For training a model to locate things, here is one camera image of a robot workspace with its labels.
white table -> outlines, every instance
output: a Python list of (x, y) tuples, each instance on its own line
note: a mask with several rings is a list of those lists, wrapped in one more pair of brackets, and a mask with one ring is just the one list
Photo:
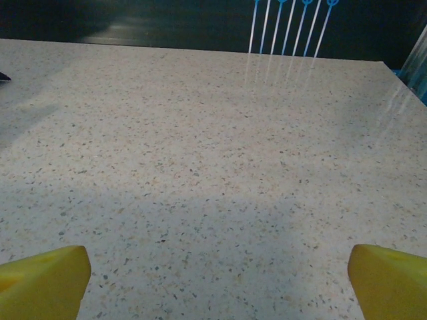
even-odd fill
[(362, 319), (427, 254), (423, 104), (383, 64), (0, 40), (0, 237), (89, 251), (79, 319)]

dark wall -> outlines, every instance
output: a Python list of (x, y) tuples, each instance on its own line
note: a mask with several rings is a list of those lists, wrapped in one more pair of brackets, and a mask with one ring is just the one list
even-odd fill
[[(259, 51), (268, 0), (260, 0), (254, 49)], [(247, 52), (254, 0), (0, 0), (0, 37), (85, 41)], [(282, 49), (292, 0), (284, 3), (275, 53)], [(317, 0), (308, 6), (297, 55), (304, 52)], [(272, 0), (265, 53), (278, 12)], [(286, 54), (292, 54), (304, 8), (297, 0)], [(308, 55), (313, 55), (328, 12), (322, 0)], [(333, 7), (319, 56), (403, 65), (427, 21), (427, 0), (340, 0)], [(120, 28), (109, 29), (111, 24)]]

